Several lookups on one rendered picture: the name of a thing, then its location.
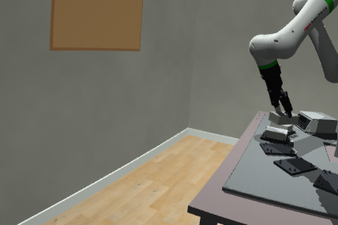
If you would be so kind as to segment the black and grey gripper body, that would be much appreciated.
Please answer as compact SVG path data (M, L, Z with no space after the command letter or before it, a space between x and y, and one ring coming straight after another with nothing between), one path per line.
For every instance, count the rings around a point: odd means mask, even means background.
M268 89L270 89L271 91L277 92L278 96L281 97L282 93L281 93L280 90L283 91L283 89L281 88L283 82L281 80L280 75L278 77L274 78L274 79L265 81L265 83L266 83Z

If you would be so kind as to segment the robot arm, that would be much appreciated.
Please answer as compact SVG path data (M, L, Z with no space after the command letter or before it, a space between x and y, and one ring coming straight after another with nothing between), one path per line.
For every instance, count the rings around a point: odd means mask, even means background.
M322 22L337 6L338 0L294 0L292 9L296 17L287 26L275 34L253 37L249 49L262 79L278 77L281 65L277 58L292 57L309 35L325 79L338 83L338 54Z

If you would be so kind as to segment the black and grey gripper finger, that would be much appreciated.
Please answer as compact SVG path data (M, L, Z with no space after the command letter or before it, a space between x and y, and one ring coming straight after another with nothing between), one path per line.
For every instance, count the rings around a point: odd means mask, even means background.
M281 102L282 106L284 107L284 110L286 111L285 114L287 116L287 121L288 121L288 124L290 125L291 123L294 122L292 114L291 114L291 111L293 111L293 108L292 108L291 102L288 98L287 91L286 92L284 92L282 90L280 90L280 91L282 93L282 97L279 97L277 92L274 92L274 93L275 93L276 97L278 98L278 100Z
M277 97L274 96L274 91L271 92L269 89L267 89L267 90L269 92L271 104L275 107L276 111L281 111L280 106L279 106L280 105L279 100L277 99Z

